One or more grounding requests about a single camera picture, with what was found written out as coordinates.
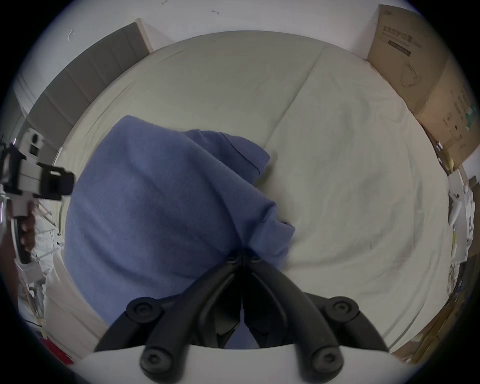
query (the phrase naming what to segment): finger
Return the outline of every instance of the finger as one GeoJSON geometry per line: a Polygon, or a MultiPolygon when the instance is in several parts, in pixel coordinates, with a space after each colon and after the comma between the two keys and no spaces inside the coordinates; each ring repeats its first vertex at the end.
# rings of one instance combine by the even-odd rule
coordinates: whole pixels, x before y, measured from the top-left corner
{"type": "Polygon", "coordinates": [[[12,202],[7,200],[7,219],[10,221],[12,219],[12,202]]]}
{"type": "Polygon", "coordinates": [[[35,209],[35,204],[34,204],[34,202],[33,202],[33,201],[29,201],[29,202],[28,202],[28,214],[30,215],[30,214],[33,212],[34,209],[35,209]]]}
{"type": "Polygon", "coordinates": [[[35,232],[29,231],[25,233],[21,238],[20,242],[25,247],[27,251],[31,251],[35,247],[35,232]]]}
{"type": "Polygon", "coordinates": [[[29,230],[33,229],[35,227],[35,216],[30,214],[25,221],[22,223],[22,229],[25,232],[28,232],[29,230]]]}

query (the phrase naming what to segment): white wall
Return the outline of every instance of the white wall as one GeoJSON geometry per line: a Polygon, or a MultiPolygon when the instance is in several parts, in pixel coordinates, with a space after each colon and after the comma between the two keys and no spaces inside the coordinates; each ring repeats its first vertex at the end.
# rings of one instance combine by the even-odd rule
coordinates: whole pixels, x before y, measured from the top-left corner
{"type": "Polygon", "coordinates": [[[468,176],[468,179],[476,176],[480,181],[480,145],[475,151],[462,163],[463,169],[468,176]]]}
{"type": "MultiPolygon", "coordinates": [[[[213,32],[267,30],[314,37],[365,58],[375,31],[379,0],[77,0],[48,27],[14,82],[29,112],[47,85],[75,57],[136,18],[156,48],[213,32]],[[69,32],[73,30],[70,41],[69,32]]],[[[382,3],[412,9],[404,0],[382,3]]]]}

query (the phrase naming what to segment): black screw head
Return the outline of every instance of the black screw head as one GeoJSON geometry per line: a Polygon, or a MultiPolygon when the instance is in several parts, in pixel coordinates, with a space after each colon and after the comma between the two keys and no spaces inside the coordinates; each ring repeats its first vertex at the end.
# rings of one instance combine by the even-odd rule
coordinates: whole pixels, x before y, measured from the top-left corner
{"type": "Polygon", "coordinates": [[[147,373],[165,373],[172,366],[170,354],[160,348],[146,348],[140,359],[140,367],[147,373]]]}
{"type": "Polygon", "coordinates": [[[349,303],[347,303],[346,301],[339,301],[339,302],[335,303],[333,308],[336,311],[338,311],[340,313],[343,313],[345,315],[352,310],[351,305],[349,303]]]}
{"type": "Polygon", "coordinates": [[[329,321],[345,324],[358,315],[359,306],[348,297],[336,296],[328,299],[322,313],[329,321]]]}
{"type": "Polygon", "coordinates": [[[137,304],[133,309],[133,311],[137,315],[143,316],[143,315],[148,315],[151,311],[153,311],[153,307],[150,305],[150,303],[143,302],[143,303],[137,304]]]}
{"type": "Polygon", "coordinates": [[[343,357],[338,348],[323,348],[312,356],[312,368],[318,373],[334,373],[342,366],[343,357]]]}
{"type": "Polygon", "coordinates": [[[139,297],[127,305],[127,317],[138,324],[147,324],[157,320],[163,309],[157,300],[150,297],[139,297]]]}

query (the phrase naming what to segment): cardboard box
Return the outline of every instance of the cardboard box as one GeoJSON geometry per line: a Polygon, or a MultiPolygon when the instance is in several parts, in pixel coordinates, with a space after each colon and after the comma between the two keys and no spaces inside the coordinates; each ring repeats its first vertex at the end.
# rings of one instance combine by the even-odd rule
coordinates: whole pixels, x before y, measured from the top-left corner
{"type": "Polygon", "coordinates": [[[367,60],[459,166],[480,144],[478,106],[454,57],[429,23],[380,6],[367,60]]]}

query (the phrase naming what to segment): gray headboard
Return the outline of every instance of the gray headboard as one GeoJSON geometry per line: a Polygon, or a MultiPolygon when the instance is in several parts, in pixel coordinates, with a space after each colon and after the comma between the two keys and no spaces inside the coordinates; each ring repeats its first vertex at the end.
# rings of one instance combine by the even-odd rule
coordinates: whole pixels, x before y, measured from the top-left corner
{"type": "Polygon", "coordinates": [[[48,85],[26,117],[45,137],[40,161],[55,156],[80,116],[118,76],[149,54],[137,23],[129,24],[82,52],[48,85]]]}

